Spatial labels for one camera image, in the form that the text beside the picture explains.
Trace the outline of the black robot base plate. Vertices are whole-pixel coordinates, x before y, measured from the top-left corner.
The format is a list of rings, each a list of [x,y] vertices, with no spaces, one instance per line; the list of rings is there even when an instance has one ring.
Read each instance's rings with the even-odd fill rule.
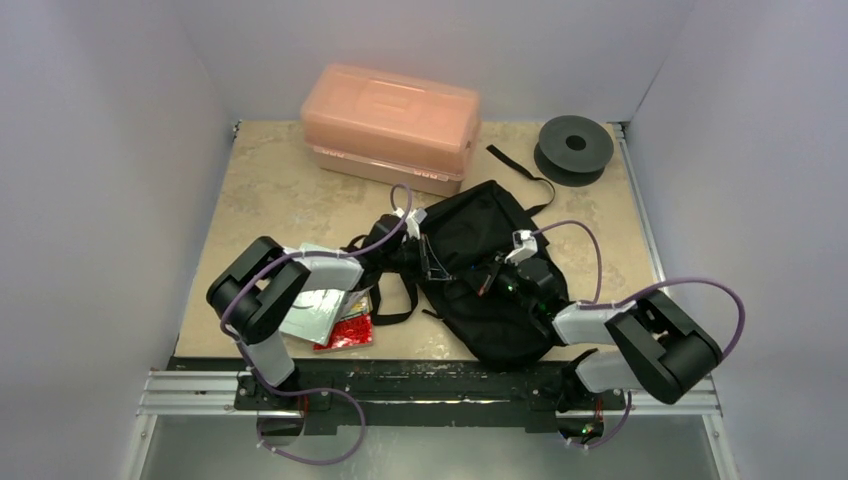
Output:
[[[166,371],[240,372],[239,410],[291,410],[292,417],[261,416],[264,431],[277,435],[290,420],[306,435],[333,435],[341,426],[499,427],[528,433],[565,430],[592,438],[603,431],[605,413],[624,409],[620,393],[577,398],[564,389],[564,362],[496,372],[474,361],[297,361],[297,390],[286,398],[265,390],[234,358],[172,358]]]

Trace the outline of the black fabric student bag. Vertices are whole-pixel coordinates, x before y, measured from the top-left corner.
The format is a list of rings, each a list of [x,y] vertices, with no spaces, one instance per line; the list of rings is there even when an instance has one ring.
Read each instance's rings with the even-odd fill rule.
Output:
[[[420,235],[402,229],[376,243],[398,219],[383,215],[357,242],[365,286],[400,275],[411,304],[424,295],[428,315],[481,363],[504,371],[529,366],[563,345],[552,322],[570,305],[568,285],[533,218],[543,205],[521,206],[487,180],[426,208]]]

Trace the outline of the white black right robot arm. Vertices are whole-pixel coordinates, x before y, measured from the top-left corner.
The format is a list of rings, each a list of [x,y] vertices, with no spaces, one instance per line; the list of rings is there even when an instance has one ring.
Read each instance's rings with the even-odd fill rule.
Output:
[[[497,259],[471,270],[478,296],[508,306],[519,326],[551,345],[597,344],[563,373],[561,392],[576,407],[614,389],[641,390],[672,405],[732,351],[722,347],[664,288],[651,285],[619,302],[571,301],[553,264],[539,257]]]

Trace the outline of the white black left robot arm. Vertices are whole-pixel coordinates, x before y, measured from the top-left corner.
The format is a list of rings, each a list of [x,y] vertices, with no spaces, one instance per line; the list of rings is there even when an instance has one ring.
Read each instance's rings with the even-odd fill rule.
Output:
[[[279,330],[298,296],[337,290],[348,304],[369,296],[377,306],[384,273],[412,282],[427,272],[427,240],[421,232],[426,216],[422,208],[384,214],[358,250],[293,250],[261,236],[211,284],[206,301],[272,408],[287,408],[298,395],[298,370]]]

